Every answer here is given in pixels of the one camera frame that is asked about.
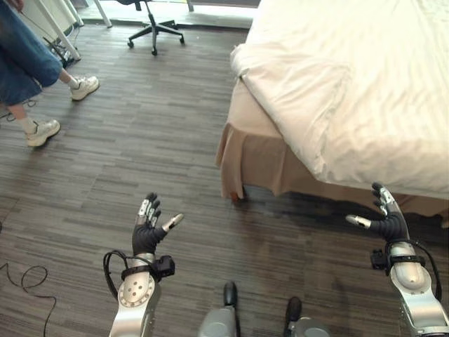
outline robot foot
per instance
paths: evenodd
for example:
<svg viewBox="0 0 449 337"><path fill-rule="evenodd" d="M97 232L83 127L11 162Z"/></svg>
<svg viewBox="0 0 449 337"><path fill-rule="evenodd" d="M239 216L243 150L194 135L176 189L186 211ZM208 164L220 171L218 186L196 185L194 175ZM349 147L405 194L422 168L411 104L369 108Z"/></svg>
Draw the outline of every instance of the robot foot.
<svg viewBox="0 0 449 337"><path fill-rule="evenodd" d="M224 306L237 306L237 286L233 281L228 281L223 288Z"/></svg>
<svg viewBox="0 0 449 337"><path fill-rule="evenodd" d="M292 331L289 329L291 322L297 322L301 318L302 302L298 297L292 297L287 304L286 323L283 330L283 337L291 337Z"/></svg>

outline white sneaker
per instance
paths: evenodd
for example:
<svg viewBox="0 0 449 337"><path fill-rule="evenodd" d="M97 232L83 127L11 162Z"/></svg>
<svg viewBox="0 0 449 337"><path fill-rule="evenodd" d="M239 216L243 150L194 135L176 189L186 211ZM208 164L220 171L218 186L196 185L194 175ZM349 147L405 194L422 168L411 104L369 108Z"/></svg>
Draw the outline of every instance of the white sneaker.
<svg viewBox="0 0 449 337"><path fill-rule="evenodd" d="M51 121L35 121L34 123L36 124L36 132L27 133L28 146L43 145L48 137L54 136L61 128L59 122L54 119Z"/></svg>
<svg viewBox="0 0 449 337"><path fill-rule="evenodd" d="M75 77L79 83L79 88L70 89L72 92L72 100L82 100L89 93L93 93L100 86L100 82L97 77Z"/></svg>

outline beige bed skirt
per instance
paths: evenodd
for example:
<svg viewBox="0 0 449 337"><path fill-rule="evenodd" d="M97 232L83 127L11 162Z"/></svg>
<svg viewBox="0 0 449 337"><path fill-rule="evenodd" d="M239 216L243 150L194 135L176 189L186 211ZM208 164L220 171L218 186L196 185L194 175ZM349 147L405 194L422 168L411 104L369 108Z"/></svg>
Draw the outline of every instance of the beige bed skirt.
<svg viewBox="0 0 449 337"><path fill-rule="evenodd" d="M244 83L237 81L227 123L216 154L222 196L243 199L243 186L265 187L275 196L299 192L336 201L352 201L375 209L369 190L316 180L283 141L271 119ZM447 221L449 200L395 194L404 213L441 214Z"/></svg>

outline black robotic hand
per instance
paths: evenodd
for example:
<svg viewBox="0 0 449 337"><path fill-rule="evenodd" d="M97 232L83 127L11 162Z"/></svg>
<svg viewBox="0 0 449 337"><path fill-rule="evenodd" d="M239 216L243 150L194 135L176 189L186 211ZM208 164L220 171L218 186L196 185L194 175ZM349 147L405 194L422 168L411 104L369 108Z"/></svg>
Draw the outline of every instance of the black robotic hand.
<svg viewBox="0 0 449 337"><path fill-rule="evenodd" d="M150 193L142 202L135 220L133 231L133 253L154 254L156 245L184 218L182 214L177 214L161 227L156 227L157 220L161 215L157 199L157 194Z"/></svg>
<svg viewBox="0 0 449 337"><path fill-rule="evenodd" d="M374 204L385 215L384 220L374 221L353 215L347 216L346 220L381 235L387 242L410 239L407 222L389 190L380 183L373 183L373 194L377 197Z"/></svg>

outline bed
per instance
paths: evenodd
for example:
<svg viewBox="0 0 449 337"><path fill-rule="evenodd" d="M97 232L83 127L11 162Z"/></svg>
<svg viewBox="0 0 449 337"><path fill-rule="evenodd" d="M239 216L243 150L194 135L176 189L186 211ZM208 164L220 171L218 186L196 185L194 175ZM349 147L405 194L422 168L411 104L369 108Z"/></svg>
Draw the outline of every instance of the bed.
<svg viewBox="0 0 449 337"><path fill-rule="evenodd" d="M404 212L449 209L447 3L261 0L231 53L216 154L222 196L244 185L373 207L381 181Z"/></svg>

